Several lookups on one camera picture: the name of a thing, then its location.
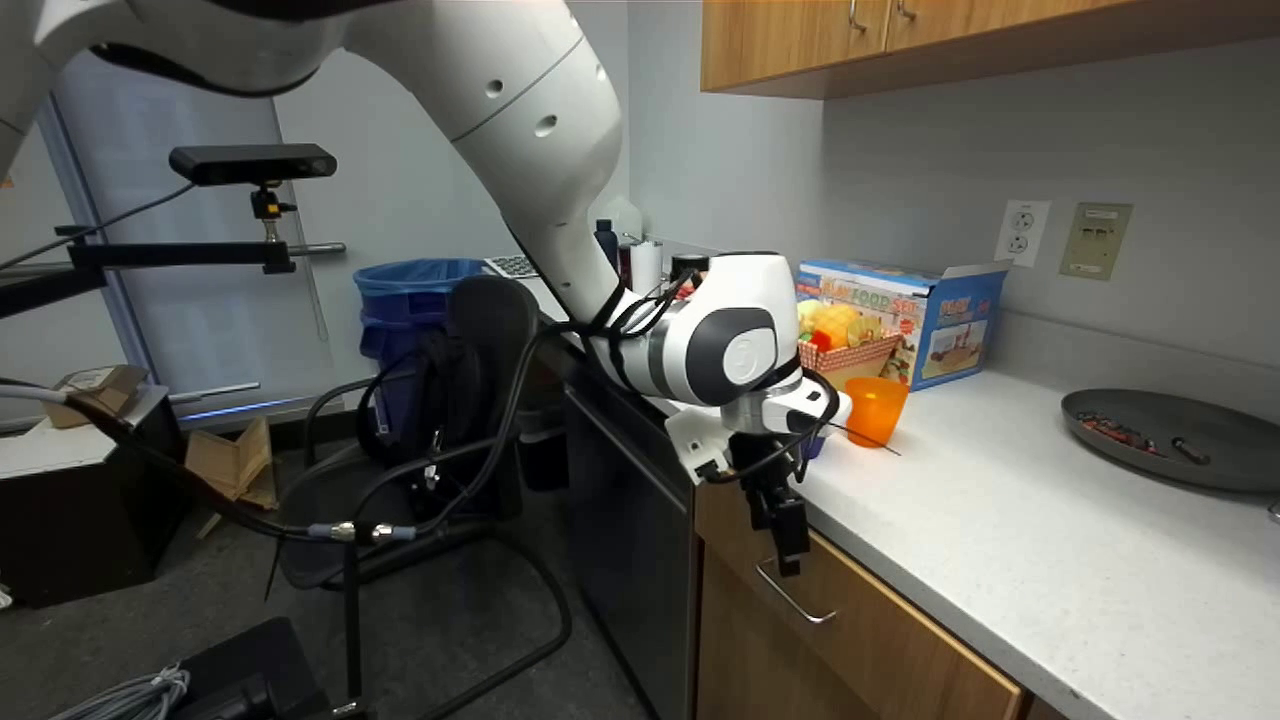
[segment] dark plate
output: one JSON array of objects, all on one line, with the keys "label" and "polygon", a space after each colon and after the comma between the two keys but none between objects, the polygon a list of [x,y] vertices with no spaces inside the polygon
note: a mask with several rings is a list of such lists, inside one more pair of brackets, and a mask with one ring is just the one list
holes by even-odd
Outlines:
[{"label": "dark plate", "polygon": [[1066,433],[1110,465],[1208,492],[1280,495],[1280,423],[1188,397],[1086,386]]}]

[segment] countertop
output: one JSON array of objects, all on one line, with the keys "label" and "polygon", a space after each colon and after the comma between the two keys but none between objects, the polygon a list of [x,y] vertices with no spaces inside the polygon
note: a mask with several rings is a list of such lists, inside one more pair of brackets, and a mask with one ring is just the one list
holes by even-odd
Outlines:
[{"label": "countertop", "polygon": [[1280,717],[1280,522],[1085,450],[1060,386],[913,393],[891,450],[831,433],[811,529],[1066,717]]}]

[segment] wall outlet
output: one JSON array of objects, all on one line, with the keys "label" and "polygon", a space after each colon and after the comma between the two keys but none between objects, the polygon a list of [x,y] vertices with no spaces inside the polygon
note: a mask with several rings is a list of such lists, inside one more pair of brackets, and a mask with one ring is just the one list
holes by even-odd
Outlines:
[{"label": "wall outlet", "polygon": [[1130,203],[1080,203],[1060,272],[1110,280]]},{"label": "wall outlet", "polygon": [[1048,224],[1048,198],[1009,198],[994,240],[994,258],[1035,268]]}]

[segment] floor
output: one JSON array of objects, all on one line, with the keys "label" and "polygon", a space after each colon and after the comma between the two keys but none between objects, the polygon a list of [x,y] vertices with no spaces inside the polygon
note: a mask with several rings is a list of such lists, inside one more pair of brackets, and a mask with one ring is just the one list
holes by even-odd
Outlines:
[{"label": "floor", "polygon": [[[465,720],[648,717],[571,587],[556,512],[553,495],[535,495],[518,514],[518,534],[538,545],[556,577],[564,577],[576,621],[571,638],[553,658],[466,705]],[[291,621],[312,672],[335,699],[343,687],[339,600],[294,593],[284,578],[264,597],[272,545],[228,522],[197,538],[200,519],[191,514],[180,529],[146,582],[56,606],[0,613],[0,717],[53,717],[272,616]],[[493,545],[373,582],[365,593],[373,717],[410,720],[439,706],[488,666],[553,636],[553,606],[535,577]]]}]

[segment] orange object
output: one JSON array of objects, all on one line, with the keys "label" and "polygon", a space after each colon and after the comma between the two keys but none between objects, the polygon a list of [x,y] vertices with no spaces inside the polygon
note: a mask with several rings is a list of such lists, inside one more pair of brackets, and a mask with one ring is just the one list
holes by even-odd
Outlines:
[{"label": "orange object", "polygon": [[848,411],[848,438],[862,447],[883,447],[891,438],[894,418],[908,403],[908,384],[888,377],[851,377],[844,397],[851,401]]}]

